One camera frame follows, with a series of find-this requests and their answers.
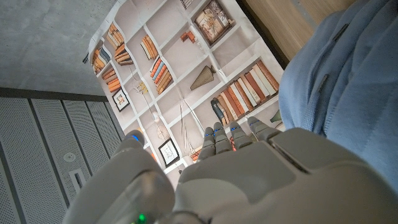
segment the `bookshelf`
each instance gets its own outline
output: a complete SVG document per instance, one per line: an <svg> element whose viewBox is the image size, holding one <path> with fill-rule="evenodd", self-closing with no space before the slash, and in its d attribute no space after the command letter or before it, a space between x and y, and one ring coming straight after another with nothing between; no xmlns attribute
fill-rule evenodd
<svg viewBox="0 0 398 224"><path fill-rule="evenodd" d="M213 126L218 121L210 105L213 97L218 96L231 82L238 79L240 74L248 72L258 60L264 62L278 82L282 78L282 67L235 1L218 0L235 23L213 45L208 44L192 21L209 2L210 0L194 0L185 10L180 0L119 0L115 5L117 10L114 19L109 21L109 24L113 22L122 33L125 48L134 64L120 66L112 59L103 71L97 74L98 81L123 131L128 133L141 128L146 144L166 173L174 168L166 169L161 159L158 148L164 140L157 136L158 125L166 127L175 143L181 158L178 165L184 163L187 166L186 164L192 163L187 161L191 159L188 156L191 153L189 145L194 149L200 147L203 128ZM197 38L194 44L189 40L182 42L180 39L180 36L189 30ZM114 49L105 39L106 32L105 30L101 34L97 45L103 45L113 57ZM149 72L154 60L148 60L140 46L145 35L152 39L173 78L160 95ZM215 80L191 91L190 85L205 65L213 66L217 70L214 73ZM101 74L111 67L116 71L130 102L122 112L117 109L112 99L113 93L109 92L107 84L101 78ZM146 85L147 93L136 91L135 87L140 82ZM256 115L260 119L269 119L273 117L278 107L278 96L275 95L254 111L242 116L238 123L248 133L245 122L249 116ZM153 112L159 114L158 123L152 118ZM181 130L183 124L187 127L185 136ZM225 127L225 130L230 135L229 127Z"/></svg>

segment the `blue sweater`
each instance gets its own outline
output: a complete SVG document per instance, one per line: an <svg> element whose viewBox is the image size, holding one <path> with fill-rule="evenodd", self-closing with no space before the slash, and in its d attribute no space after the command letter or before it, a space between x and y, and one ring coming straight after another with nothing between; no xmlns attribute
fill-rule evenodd
<svg viewBox="0 0 398 224"><path fill-rule="evenodd" d="M289 63L279 91L287 129L304 128L344 146L396 192L397 15L398 0L359 0L330 15Z"/></svg>

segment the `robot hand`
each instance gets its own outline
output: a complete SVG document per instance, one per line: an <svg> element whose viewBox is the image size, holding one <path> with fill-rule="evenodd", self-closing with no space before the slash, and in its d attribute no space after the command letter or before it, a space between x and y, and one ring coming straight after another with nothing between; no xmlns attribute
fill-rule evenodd
<svg viewBox="0 0 398 224"><path fill-rule="evenodd" d="M256 118L252 142L232 122L206 128L198 162L173 188L139 131L82 188L64 223L392 223L394 191L364 161L302 129Z"/></svg>

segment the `triangular ornament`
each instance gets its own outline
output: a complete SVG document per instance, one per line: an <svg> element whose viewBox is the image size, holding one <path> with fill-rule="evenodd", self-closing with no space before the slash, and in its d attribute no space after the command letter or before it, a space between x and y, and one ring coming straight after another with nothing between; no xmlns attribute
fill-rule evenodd
<svg viewBox="0 0 398 224"><path fill-rule="evenodd" d="M198 87L203 86L204 84L214 81L213 73L215 73L213 66L209 68L209 66L206 65L200 72L197 79L192 83L191 90L194 90Z"/></svg>

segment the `metal grille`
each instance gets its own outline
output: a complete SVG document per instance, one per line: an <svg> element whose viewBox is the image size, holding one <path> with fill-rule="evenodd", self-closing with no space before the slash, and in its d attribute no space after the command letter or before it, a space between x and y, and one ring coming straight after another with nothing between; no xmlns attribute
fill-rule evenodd
<svg viewBox="0 0 398 224"><path fill-rule="evenodd" d="M109 102L106 102L105 107L108 110L109 115L111 116L114 127L116 128L116 131L118 132L120 139L124 139L124 132L122 130L122 127L120 127L120 124L119 124L119 121L118 121L116 115L113 113L111 104Z"/></svg>
<svg viewBox="0 0 398 224"><path fill-rule="evenodd" d="M0 105L0 141L26 222L60 223L67 206L27 99L0 98Z"/></svg>
<svg viewBox="0 0 398 224"><path fill-rule="evenodd" d="M76 132L81 149L86 156L89 167L94 174L109 157L106 154L100 136L83 101L63 101L65 109Z"/></svg>
<svg viewBox="0 0 398 224"><path fill-rule="evenodd" d="M113 152L120 145L120 139L113 126L111 118L106 111L105 105L101 102L87 102L87 105L93 115L99 134L104 141L105 148L108 151L108 154L112 156Z"/></svg>
<svg viewBox="0 0 398 224"><path fill-rule="evenodd" d="M32 102L66 194L69 201L72 202L76 197L76 190L72 184L69 172L81 168L84 178L86 180L90 178L90 173L88 172L75 135L70 127L61 101L34 99ZM63 157L68 152L76 156L73 162L64 160Z"/></svg>
<svg viewBox="0 0 398 224"><path fill-rule="evenodd" d="M6 174L0 161L0 223L21 223L17 208L8 186Z"/></svg>

